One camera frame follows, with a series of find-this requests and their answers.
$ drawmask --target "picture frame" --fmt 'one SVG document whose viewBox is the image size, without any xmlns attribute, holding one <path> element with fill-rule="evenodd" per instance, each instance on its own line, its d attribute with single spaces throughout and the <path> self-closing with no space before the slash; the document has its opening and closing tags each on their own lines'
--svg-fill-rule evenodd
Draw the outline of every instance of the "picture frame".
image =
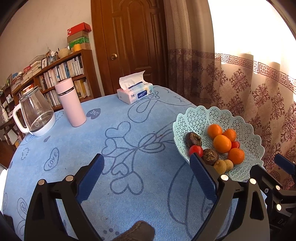
<svg viewBox="0 0 296 241">
<path fill-rule="evenodd" d="M 41 61 L 41 69 L 44 69 L 46 66 L 47 66 L 47 58 L 44 58 Z"/>
<path fill-rule="evenodd" d="M 12 74 L 10 74 L 7 78 L 7 83 L 8 85 L 7 86 L 10 86 L 11 85 L 11 82 L 12 82 Z"/>
</svg>

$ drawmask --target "tangerine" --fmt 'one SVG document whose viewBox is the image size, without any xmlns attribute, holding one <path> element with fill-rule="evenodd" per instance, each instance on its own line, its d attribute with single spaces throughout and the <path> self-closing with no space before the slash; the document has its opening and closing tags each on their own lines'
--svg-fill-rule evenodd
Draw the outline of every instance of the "tangerine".
<svg viewBox="0 0 296 241">
<path fill-rule="evenodd" d="M 221 154 L 229 152 L 231 149 L 231 141 L 224 135 L 217 135 L 214 138 L 213 145 L 217 152 Z"/>
<path fill-rule="evenodd" d="M 217 124 L 211 124 L 207 128 L 207 134 L 209 135 L 210 138 L 214 139 L 217 135 L 222 134 L 222 128 L 217 125 Z"/>
<path fill-rule="evenodd" d="M 234 142 L 237 137 L 237 133 L 234 129 L 227 129 L 222 135 L 226 136 L 231 142 Z"/>
<path fill-rule="evenodd" d="M 228 152 L 227 159 L 232 161 L 234 165 L 241 164 L 244 161 L 244 151 L 239 148 L 232 148 Z"/>
</svg>

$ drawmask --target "dark purple vegetable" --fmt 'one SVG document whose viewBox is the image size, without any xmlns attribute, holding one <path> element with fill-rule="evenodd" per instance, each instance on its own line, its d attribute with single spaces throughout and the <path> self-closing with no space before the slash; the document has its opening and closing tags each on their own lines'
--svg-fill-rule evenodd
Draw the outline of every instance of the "dark purple vegetable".
<svg viewBox="0 0 296 241">
<path fill-rule="evenodd" d="M 202 146 L 202 139 L 198 134 L 194 132 L 188 132 L 185 136 L 185 144 L 188 148 L 192 147 L 193 145 Z"/>
<path fill-rule="evenodd" d="M 214 149 L 204 149 L 202 159 L 207 165 L 214 165 L 219 159 L 218 153 Z"/>
</svg>

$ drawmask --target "scalloped basket rim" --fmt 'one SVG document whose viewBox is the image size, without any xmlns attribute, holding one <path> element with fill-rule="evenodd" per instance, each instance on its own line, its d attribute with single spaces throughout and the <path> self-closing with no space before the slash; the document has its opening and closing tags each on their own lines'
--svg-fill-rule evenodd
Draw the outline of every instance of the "scalloped basket rim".
<svg viewBox="0 0 296 241">
<path fill-rule="evenodd" d="M 246 126 L 250 127 L 250 129 L 251 129 L 251 134 L 250 134 L 250 136 L 252 136 L 253 138 L 254 138 L 254 137 L 257 137 L 257 138 L 260 140 L 260 143 L 259 143 L 258 147 L 259 147 L 259 149 L 263 149 L 263 153 L 262 153 L 262 156 L 261 156 L 260 158 L 257 158 L 256 161 L 253 161 L 253 162 L 254 162 L 254 165 L 255 165 L 255 164 L 259 164 L 260 166 L 263 166 L 263 161 L 262 161 L 261 159 L 262 159 L 262 157 L 263 157 L 263 155 L 264 155 L 264 153 L 265 153 L 265 148 L 261 145 L 261 137 L 260 137 L 259 135 L 255 135 L 255 134 L 254 134 L 253 126 L 252 126 L 251 124 L 249 124 L 249 123 L 246 123 L 246 122 L 244 121 L 243 117 L 241 117 L 241 116 L 239 116 L 239 115 L 237 115 L 237 116 L 233 116 L 232 113 L 231 113 L 229 110 L 221 110 L 221 109 L 219 109 L 219 108 L 216 107 L 216 106 L 212 106 L 212 107 L 210 107 L 209 109 L 207 109 L 207 108 L 205 108 L 203 105 L 199 105 L 199 106 L 197 106 L 196 108 L 189 107 L 189 108 L 186 110 L 185 114 L 179 113 L 179 114 L 177 115 L 177 117 L 176 117 L 176 121 L 173 123 L 174 143 L 175 143 L 175 145 L 176 145 L 176 147 L 177 147 L 178 152 L 180 153 L 180 155 L 185 159 L 185 161 L 186 161 L 188 164 L 189 164 L 189 157 L 188 157 L 187 155 L 184 155 L 184 154 L 182 153 L 181 149 L 180 149 L 180 146 L 179 146 L 179 144 L 178 144 L 178 140 L 176 140 L 176 130 L 175 130 L 175 128 L 176 128 L 176 125 L 178 125 L 178 119 L 179 119 L 180 117 L 183 117 L 185 120 L 187 120 L 188 113 L 189 113 L 191 110 L 194 110 L 194 111 L 196 112 L 197 109 L 203 109 L 204 111 L 207 111 L 207 112 L 210 112 L 211 110 L 218 110 L 220 113 L 224 113 L 224 112 L 228 113 L 232 118 L 239 118 L 239 119 L 241 119 L 241 120 L 243 121 L 243 123 L 244 123 Z"/>
</svg>

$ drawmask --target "tomato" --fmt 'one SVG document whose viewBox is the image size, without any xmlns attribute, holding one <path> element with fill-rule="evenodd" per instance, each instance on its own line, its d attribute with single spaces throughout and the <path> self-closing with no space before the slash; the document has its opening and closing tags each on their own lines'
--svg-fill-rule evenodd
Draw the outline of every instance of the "tomato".
<svg viewBox="0 0 296 241">
<path fill-rule="evenodd" d="M 231 149 L 232 148 L 239 148 L 240 147 L 240 143 L 238 141 L 234 141 L 231 143 Z"/>
<path fill-rule="evenodd" d="M 203 149 L 201 146 L 193 145 L 189 149 L 189 156 L 191 156 L 193 153 L 197 153 L 200 157 L 203 155 Z"/>
</svg>

